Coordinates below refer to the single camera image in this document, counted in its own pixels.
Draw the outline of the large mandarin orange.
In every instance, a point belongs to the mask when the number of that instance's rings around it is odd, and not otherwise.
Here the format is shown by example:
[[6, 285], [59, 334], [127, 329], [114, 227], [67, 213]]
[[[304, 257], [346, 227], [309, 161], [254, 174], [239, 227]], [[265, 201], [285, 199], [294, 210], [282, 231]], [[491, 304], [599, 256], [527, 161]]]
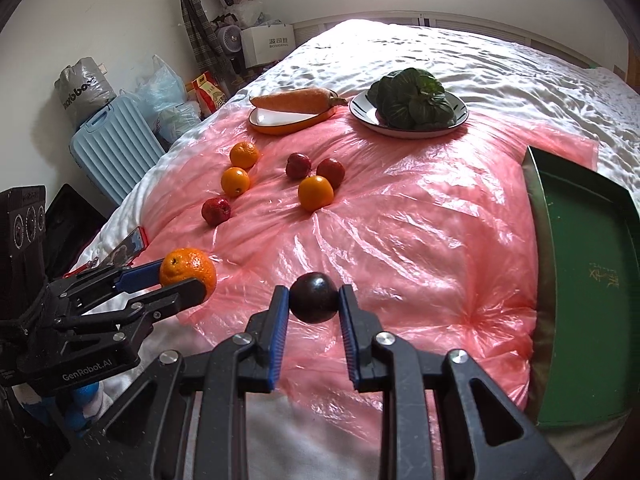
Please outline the large mandarin orange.
[[197, 306], [209, 300], [217, 286], [217, 271], [207, 252], [193, 247], [177, 248], [168, 252], [160, 263], [158, 271], [162, 289], [189, 280], [197, 280], [204, 292], [201, 299], [194, 301]]

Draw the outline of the small orange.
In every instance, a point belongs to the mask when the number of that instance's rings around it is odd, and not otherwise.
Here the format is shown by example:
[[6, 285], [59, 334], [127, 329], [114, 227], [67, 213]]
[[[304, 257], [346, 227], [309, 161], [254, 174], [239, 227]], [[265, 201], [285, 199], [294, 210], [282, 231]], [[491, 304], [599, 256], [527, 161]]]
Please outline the small orange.
[[250, 188], [250, 176], [240, 167], [230, 167], [221, 175], [222, 192], [230, 198], [237, 198]]

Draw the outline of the dark plum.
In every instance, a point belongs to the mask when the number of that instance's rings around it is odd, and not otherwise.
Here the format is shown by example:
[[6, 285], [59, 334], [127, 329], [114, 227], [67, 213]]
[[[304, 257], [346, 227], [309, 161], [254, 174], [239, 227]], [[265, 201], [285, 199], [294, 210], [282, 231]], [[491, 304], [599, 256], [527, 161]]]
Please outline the dark plum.
[[319, 324], [329, 321], [340, 306], [338, 290], [323, 273], [310, 272], [300, 276], [288, 293], [288, 307], [300, 322]]

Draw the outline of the smooth orange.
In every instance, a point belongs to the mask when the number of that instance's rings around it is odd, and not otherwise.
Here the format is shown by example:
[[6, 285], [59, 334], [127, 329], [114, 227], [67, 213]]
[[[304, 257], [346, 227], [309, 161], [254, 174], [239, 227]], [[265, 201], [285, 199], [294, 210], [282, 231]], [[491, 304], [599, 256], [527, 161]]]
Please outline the smooth orange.
[[308, 212], [313, 212], [332, 203], [334, 191], [325, 177], [312, 176], [299, 183], [297, 197], [300, 206]]

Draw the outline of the red phone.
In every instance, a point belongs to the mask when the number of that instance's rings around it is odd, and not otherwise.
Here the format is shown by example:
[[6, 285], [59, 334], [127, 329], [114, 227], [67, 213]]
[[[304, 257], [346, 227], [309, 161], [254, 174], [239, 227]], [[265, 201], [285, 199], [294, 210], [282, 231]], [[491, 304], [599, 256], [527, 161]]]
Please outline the red phone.
[[142, 226], [137, 226], [122, 240], [99, 264], [104, 266], [129, 266], [149, 245], [148, 237]]

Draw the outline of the light blue suitcase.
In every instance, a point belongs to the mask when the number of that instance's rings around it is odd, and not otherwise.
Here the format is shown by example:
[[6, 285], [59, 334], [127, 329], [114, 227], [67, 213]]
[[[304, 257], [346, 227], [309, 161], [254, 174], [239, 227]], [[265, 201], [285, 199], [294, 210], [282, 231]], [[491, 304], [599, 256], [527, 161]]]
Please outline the light blue suitcase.
[[81, 125], [70, 139], [70, 154], [100, 192], [119, 205], [165, 151], [137, 104], [123, 94]]

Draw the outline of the clear plastic bag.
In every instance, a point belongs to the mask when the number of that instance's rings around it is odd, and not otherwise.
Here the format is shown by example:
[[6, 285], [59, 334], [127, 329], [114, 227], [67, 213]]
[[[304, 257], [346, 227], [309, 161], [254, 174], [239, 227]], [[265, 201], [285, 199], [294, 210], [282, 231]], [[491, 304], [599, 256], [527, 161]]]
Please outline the clear plastic bag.
[[201, 109], [188, 97], [182, 78], [157, 54], [152, 69], [129, 96], [152, 133], [171, 145], [201, 122]]

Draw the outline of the grey printed bag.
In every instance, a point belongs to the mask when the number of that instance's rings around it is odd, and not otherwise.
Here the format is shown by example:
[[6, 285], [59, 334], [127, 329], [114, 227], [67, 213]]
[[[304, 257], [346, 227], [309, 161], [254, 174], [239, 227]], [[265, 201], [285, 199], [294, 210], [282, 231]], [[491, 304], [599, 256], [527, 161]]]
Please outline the grey printed bag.
[[114, 89], [93, 58], [81, 58], [74, 65], [67, 65], [54, 88], [75, 129], [116, 98]]

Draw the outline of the orange oval plate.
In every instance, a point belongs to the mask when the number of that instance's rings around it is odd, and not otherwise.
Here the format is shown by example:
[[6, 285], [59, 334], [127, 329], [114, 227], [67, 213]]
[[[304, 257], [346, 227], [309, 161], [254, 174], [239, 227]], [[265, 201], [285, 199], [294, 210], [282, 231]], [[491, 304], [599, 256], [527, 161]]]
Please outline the orange oval plate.
[[255, 131], [267, 136], [286, 136], [318, 125], [331, 118], [335, 112], [335, 107], [320, 114], [272, 112], [254, 107], [248, 114], [247, 122]]

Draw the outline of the orange rice bag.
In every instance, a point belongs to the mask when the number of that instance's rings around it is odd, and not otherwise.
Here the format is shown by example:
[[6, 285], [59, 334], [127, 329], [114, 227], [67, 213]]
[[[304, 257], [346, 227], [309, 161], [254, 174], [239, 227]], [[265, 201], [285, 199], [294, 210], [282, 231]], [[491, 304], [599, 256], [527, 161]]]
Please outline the orange rice bag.
[[203, 118], [213, 115], [227, 102], [224, 90], [209, 70], [190, 81], [186, 85], [186, 91], [188, 96], [198, 102]]

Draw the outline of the pink plastic sheet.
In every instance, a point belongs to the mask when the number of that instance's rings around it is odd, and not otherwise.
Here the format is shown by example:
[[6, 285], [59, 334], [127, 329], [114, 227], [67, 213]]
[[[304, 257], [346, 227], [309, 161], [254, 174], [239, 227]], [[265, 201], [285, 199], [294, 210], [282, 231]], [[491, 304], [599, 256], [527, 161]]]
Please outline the pink plastic sheet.
[[[222, 192], [234, 144], [260, 151], [250, 188]], [[527, 401], [536, 324], [535, 228], [521, 170], [529, 146], [587, 168], [593, 140], [541, 124], [476, 116], [439, 139], [380, 136], [346, 110], [307, 130], [268, 138], [248, 128], [244, 110], [219, 116], [160, 164], [145, 194], [144, 260], [176, 248], [207, 252], [217, 271], [213, 295], [180, 315], [211, 344], [237, 333], [268, 306], [273, 289], [312, 272], [355, 289], [358, 304], [386, 330], [420, 349], [468, 350], [518, 406]], [[328, 206], [306, 211], [288, 156], [323, 159], [346, 170]], [[226, 198], [231, 218], [211, 228], [206, 200]]]

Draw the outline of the green tray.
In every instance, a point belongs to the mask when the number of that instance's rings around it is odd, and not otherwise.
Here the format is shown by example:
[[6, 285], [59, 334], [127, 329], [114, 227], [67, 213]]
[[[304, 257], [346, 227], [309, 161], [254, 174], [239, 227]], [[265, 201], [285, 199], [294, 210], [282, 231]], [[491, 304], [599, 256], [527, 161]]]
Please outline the green tray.
[[597, 172], [528, 148], [538, 252], [526, 414], [544, 429], [626, 414], [639, 392], [639, 214]]

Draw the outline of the carrot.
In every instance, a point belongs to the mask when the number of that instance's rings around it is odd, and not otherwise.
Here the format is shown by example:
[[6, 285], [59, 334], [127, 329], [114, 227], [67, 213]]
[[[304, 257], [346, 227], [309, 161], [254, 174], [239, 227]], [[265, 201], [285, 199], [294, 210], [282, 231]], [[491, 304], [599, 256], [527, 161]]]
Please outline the carrot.
[[280, 113], [322, 114], [334, 106], [347, 105], [346, 99], [325, 88], [303, 88], [253, 96], [250, 104]]

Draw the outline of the plaid scarf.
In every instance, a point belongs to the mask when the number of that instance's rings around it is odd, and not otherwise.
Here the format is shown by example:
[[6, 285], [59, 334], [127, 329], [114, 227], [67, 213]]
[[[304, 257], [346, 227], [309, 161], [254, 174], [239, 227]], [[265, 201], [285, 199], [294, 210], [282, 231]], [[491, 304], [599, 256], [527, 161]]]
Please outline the plaid scarf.
[[183, 25], [192, 48], [198, 72], [209, 72], [220, 84], [228, 98], [240, 88], [243, 79], [239, 77], [230, 58], [218, 40], [214, 26], [203, 9], [201, 0], [180, 0]]

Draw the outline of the white round plate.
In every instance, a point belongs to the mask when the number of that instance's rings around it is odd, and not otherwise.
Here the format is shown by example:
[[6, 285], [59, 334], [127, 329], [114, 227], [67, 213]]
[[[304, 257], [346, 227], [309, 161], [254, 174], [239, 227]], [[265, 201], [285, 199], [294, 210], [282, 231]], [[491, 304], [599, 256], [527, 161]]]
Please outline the white round plate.
[[449, 126], [437, 126], [434, 129], [428, 130], [401, 130], [396, 128], [390, 128], [386, 126], [383, 119], [378, 114], [378, 110], [373, 104], [371, 104], [367, 98], [367, 92], [363, 91], [358, 93], [349, 102], [349, 111], [352, 113], [358, 122], [361, 122], [364, 126], [372, 131], [382, 134], [382, 136], [388, 136], [389, 138], [404, 139], [404, 140], [421, 140], [437, 138], [438, 136], [444, 136], [450, 132], [453, 132], [457, 128], [466, 123], [470, 116], [470, 112], [465, 102], [462, 99], [455, 96], [453, 93], [445, 92], [446, 100], [448, 104], [454, 110], [454, 118]]

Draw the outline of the white cardboard box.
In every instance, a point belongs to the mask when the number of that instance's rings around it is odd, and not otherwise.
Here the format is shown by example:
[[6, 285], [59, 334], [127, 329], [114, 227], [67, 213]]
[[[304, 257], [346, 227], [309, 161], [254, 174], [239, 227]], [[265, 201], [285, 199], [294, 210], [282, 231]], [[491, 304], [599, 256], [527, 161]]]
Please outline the white cardboard box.
[[272, 24], [243, 29], [241, 42], [247, 67], [267, 65], [286, 58], [296, 48], [292, 25]]

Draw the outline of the purple fan lower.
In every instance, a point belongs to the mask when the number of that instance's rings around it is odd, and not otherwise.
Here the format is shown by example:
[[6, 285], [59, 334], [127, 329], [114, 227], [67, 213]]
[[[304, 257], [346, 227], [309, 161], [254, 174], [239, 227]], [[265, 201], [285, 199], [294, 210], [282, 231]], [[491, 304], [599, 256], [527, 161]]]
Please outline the purple fan lower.
[[235, 55], [242, 51], [242, 30], [239, 26], [221, 26], [216, 30], [216, 35], [225, 54]]

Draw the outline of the green leafy vegetable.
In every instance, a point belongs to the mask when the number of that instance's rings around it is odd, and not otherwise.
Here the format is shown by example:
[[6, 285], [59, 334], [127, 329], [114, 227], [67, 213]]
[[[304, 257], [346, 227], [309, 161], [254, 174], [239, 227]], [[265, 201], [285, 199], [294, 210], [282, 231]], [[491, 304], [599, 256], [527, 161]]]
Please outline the green leafy vegetable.
[[396, 70], [375, 81], [367, 99], [390, 128], [431, 131], [454, 123], [454, 109], [444, 87], [427, 70]]

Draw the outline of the white bed duvet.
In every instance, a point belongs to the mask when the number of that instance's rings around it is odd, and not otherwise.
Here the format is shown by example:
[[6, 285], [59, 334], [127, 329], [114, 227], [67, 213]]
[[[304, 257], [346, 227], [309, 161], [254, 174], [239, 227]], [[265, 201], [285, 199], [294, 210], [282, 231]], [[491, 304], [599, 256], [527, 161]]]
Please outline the white bed duvet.
[[[199, 138], [219, 116], [244, 110], [247, 118], [252, 96], [305, 87], [353, 96], [409, 67], [428, 70], [460, 96], [469, 107], [468, 121], [500, 117], [593, 140], [598, 161], [592, 169], [638, 193], [639, 97], [609, 70], [579, 68], [520, 44], [467, 32], [351, 20], [307, 41], [179, 139], [115, 210], [82, 258], [105, 257], [142, 226], [142, 202], [158, 181], [165, 157], [184, 140]], [[183, 324], [180, 315], [157, 324], [142, 344], [143, 363], [166, 349], [192, 354], [213, 345]]]

